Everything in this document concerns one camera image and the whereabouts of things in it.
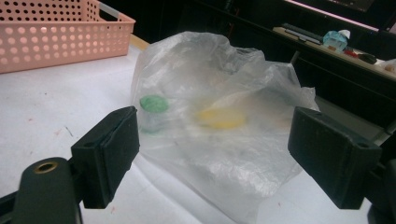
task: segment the white tabletop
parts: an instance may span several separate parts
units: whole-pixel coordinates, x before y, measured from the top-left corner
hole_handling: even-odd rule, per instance
[[[69,159],[70,147],[90,128],[130,105],[139,52],[130,47],[123,57],[0,75],[0,197],[18,189],[27,166]],[[262,203],[257,223],[368,223],[369,208],[365,201],[361,210],[339,210],[302,172]],[[140,155],[107,209],[81,210],[87,224],[232,223]]]

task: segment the bottle cap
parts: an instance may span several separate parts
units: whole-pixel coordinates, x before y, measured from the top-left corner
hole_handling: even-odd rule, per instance
[[[168,102],[159,95],[146,95],[140,98],[140,106],[150,113],[163,113],[168,108]]]

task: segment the plastic bag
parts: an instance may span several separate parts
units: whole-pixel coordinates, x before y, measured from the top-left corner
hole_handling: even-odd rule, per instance
[[[396,59],[392,59],[389,61],[385,61],[379,64],[380,67],[385,69],[388,72],[396,74]]]
[[[301,171],[287,149],[293,109],[318,109],[291,64],[189,32],[140,54],[132,96],[141,154],[236,223],[254,223],[262,199]]]

